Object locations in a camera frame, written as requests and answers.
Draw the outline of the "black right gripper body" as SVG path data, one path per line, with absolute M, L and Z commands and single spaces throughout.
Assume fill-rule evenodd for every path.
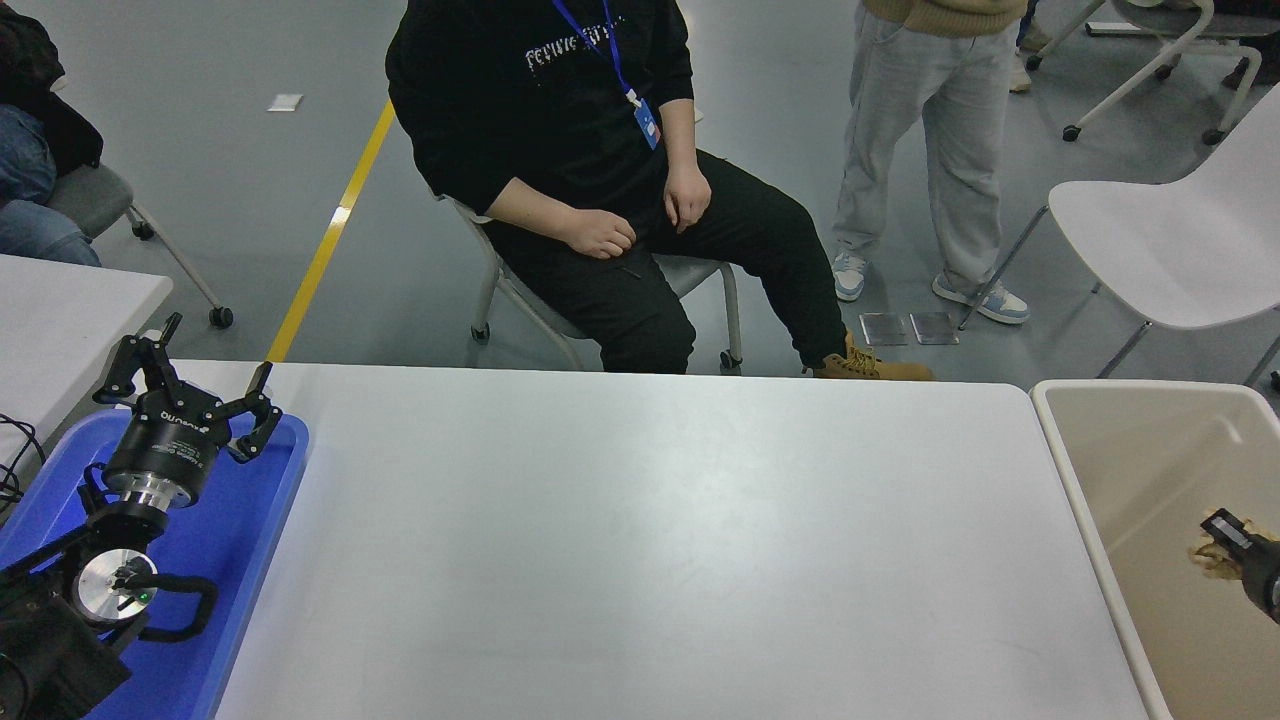
M 1279 543 L 1252 538 L 1242 551 L 1242 585 L 1249 601 L 1279 624 Z

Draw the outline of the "person's right hand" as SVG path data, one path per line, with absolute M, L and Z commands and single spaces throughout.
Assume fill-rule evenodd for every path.
M 575 252 L 598 260 L 621 258 L 637 242 L 630 223 L 611 211 L 571 209 L 557 238 Z

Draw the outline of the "person's left hand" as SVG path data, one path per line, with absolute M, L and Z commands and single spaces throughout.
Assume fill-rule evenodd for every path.
M 668 169 L 663 202 L 677 234 L 691 229 L 710 205 L 712 188 L 696 159 L 677 161 Z

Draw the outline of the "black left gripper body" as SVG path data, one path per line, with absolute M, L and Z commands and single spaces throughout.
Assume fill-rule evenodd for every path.
M 178 407 L 163 392 L 140 396 L 104 469 L 105 486 L 123 493 L 138 480 L 165 480 L 175 487 L 175 501 L 200 500 L 220 448 L 230 442 L 229 421 L 207 419 L 210 411 L 205 401 L 188 398 Z

